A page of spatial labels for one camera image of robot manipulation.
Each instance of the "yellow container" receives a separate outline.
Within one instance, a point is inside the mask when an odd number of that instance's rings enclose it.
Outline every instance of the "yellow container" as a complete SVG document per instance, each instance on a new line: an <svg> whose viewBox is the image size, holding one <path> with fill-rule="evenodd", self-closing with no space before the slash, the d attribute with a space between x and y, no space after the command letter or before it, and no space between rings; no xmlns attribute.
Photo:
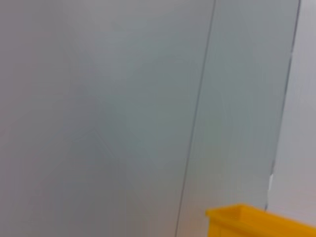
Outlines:
<svg viewBox="0 0 316 237"><path fill-rule="evenodd" d="M316 237L316 228L248 205L206 211L208 237Z"/></svg>

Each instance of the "gray wall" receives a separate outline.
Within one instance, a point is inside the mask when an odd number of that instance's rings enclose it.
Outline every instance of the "gray wall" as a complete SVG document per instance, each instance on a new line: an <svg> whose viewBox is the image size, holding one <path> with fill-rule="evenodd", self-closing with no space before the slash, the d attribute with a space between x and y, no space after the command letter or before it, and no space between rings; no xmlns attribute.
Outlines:
<svg viewBox="0 0 316 237"><path fill-rule="evenodd" d="M204 237L208 208L263 208L275 158L297 0L218 0L178 237Z"/></svg>
<svg viewBox="0 0 316 237"><path fill-rule="evenodd" d="M212 3L0 3L3 236L174 236Z"/></svg>
<svg viewBox="0 0 316 237"><path fill-rule="evenodd" d="M262 206L275 148L297 1L218 2L178 236ZM212 7L0 3L4 237L174 236Z"/></svg>

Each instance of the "vertical line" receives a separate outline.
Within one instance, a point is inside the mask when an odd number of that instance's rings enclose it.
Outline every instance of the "vertical line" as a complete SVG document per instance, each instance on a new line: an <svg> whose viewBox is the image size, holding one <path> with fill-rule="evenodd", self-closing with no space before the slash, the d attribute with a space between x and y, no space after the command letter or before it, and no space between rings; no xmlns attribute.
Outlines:
<svg viewBox="0 0 316 237"><path fill-rule="evenodd" d="M182 190L181 190L181 195L180 195L180 202L179 202L179 208L178 208L176 230L175 230L175 235L174 235L175 237L177 237L177 235L178 235L181 207L182 207L182 202L183 202L183 194L184 194L185 184L186 184L186 180L187 180L189 158L190 158L190 154L191 154L193 137L194 137L195 126L196 126L196 120L197 120L197 116L198 116L198 105L199 105L200 96L201 96L201 89L202 89L202 83L203 83L203 78L204 78L205 65L206 65L206 60L207 60L207 53L208 53L209 42L210 42L210 35L211 35L211 31L212 31L212 24L213 24L213 19L214 19L216 1L217 0L214 0L214 2L213 2L213 8L212 8L212 13L211 13L212 15L211 15L209 28L208 28L208 32L207 32L207 41L206 41L206 46L205 46L202 71L201 71L201 75L200 75L200 79L199 79L199 85L198 85L198 91L197 91L197 102L196 102L196 107L195 107L195 111L194 111L194 117L193 117L191 134L190 134L190 140L189 140L189 145L188 145L188 152L187 152L187 157L186 157L186 165L185 165L185 170L184 170L184 178L183 178Z"/></svg>
<svg viewBox="0 0 316 237"><path fill-rule="evenodd" d="M287 67L287 74L286 74L286 81L285 81L285 88L284 88L284 98L283 98L283 103L282 103L282 110L281 110L281 118L280 118L280 125L279 125L279 133L278 133L277 143L279 143L279 140L280 140L281 124L282 124L282 119L283 119L283 115L284 115L284 107L285 107L286 94L287 94L289 78L290 78L290 72L291 72L291 66L292 66L293 51L294 51L296 34L297 34L297 27L298 27L298 21L299 21L300 11L301 11L301 3L302 3L302 1L298 0L298 6L297 6L297 12L296 12L296 20L295 20L295 27L294 27L294 35L293 35L293 40L292 40L291 55L290 55L290 59L289 59L289 62L288 62L288 67ZM275 158L274 158L274 160L272 162L270 178L271 178L271 176L273 176L274 170L275 170L276 159L277 159L277 147L276 147L276 152L275 152ZM269 207L269 191L270 190L268 190L267 202L266 202L265 210L267 210L268 207Z"/></svg>

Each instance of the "white surface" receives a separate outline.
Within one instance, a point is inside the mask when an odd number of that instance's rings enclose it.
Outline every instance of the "white surface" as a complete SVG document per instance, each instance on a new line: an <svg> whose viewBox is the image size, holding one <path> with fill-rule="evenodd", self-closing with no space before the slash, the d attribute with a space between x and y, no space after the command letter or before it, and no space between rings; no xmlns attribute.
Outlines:
<svg viewBox="0 0 316 237"><path fill-rule="evenodd" d="M302 0L269 210L316 226L316 1Z"/></svg>
<svg viewBox="0 0 316 237"><path fill-rule="evenodd" d="M1 1L2 236L174 236L212 3Z"/></svg>
<svg viewBox="0 0 316 237"><path fill-rule="evenodd" d="M297 0L219 0L178 237L204 237L207 208L264 207Z"/></svg>

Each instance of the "yellow plastic bin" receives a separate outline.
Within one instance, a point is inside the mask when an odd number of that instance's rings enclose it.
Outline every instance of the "yellow plastic bin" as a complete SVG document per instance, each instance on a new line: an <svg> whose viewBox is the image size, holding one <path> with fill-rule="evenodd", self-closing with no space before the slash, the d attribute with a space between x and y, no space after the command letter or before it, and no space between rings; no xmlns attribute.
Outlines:
<svg viewBox="0 0 316 237"><path fill-rule="evenodd" d="M208 237L316 237L316 228L248 205L206 211Z"/></svg>

